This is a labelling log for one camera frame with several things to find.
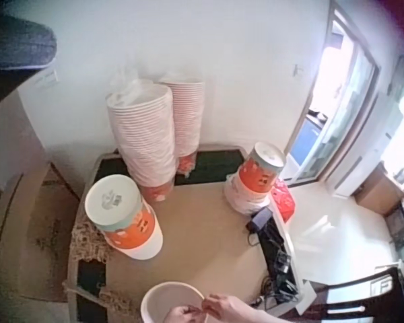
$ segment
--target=black chair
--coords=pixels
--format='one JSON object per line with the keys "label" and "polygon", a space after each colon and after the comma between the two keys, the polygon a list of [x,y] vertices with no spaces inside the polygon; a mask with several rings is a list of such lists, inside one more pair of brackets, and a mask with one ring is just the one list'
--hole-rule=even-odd
{"label": "black chair", "polygon": [[299,321],[347,320],[352,318],[373,317],[383,318],[384,322],[404,322],[401,320],[401,318],[404,317],[404,288],[398,268],[388,268],[381,273],[348,283],[324,286],[319,288],[316,292],[329,292],[332,289],[350,287],[375,280],[384,281],[387,277],[391,278],[392,288],[386,293],[354,301],[314,304],[302,314]]}

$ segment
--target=hand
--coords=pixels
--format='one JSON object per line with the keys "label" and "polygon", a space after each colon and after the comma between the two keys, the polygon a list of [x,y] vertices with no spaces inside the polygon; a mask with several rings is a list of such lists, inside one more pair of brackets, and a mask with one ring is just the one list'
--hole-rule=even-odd
{"label": "hand", "polygon": [[258,323],[259,311],[239,298],[227,295],[210,295],[202,301],[202,310],[226,323]]}
{"label": "hand", "polygon": [[172,308],[164,323],[204,323],[207,314],[195,306],[178,306]]}

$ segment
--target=open door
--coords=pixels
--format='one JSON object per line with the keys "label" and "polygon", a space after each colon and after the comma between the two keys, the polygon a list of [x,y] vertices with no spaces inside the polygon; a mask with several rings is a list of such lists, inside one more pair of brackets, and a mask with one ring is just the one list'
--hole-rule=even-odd
{"label": "open door", "polygon": [[316,143],[288,184],[310,182],[317,179],[354,123],[364,102],[374,74],[375,66],[359,44],[354,44],[347,83],[342,89],[338,108],[324,125]]}

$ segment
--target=white paper bowl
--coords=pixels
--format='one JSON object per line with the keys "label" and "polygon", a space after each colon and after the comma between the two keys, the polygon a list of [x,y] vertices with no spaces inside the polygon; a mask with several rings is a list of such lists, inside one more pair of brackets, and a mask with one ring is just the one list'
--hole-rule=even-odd
{"label": "white paper bowl", "polygon": [[201,308],[201,292],[186,283],[169,281],[151,288],[143,297],[141,315],[144,323],[161,323],[171,308],[193,305]]}

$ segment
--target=stack of paper cups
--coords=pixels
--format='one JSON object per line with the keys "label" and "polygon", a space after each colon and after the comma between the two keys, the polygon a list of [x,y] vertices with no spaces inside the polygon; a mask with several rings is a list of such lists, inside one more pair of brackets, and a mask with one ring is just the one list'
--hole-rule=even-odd
{"label": "stack of paper cups", "polygon": [[224,194],[232,208],[252,215],[266,207],[269,193],[284,165],[284,154],[278,148],[256,143],[238,172],[226,180]]}
{"label": "stack of paper cups", "polygon": [[141,84],[128,96],[107,97],[112,131],[130,175],[149,201],[162,201],[173,188],[177,160],[172,92]]}
{"label": "stack of paper cups", "polygon": [[87,193],[85,208],[106,241],[127,256],[145,260],[162,249],[156,214],[131,178],[111,175],[99,180]]}
{"label": "stack of paper cups", "polygon": [[205,106],[205,84],[194,77],[163,79],[171,88],[174,101],[175,144],[178,173],[189,175],[195,168]]}
{"label": "stack of paper cups", "polygon": [[237,173],[226,180],[224,195],[232,208],[244,215],[252,215],[269,204],[266,194],[262,199],[254,199],[253,192],[243,186]]}

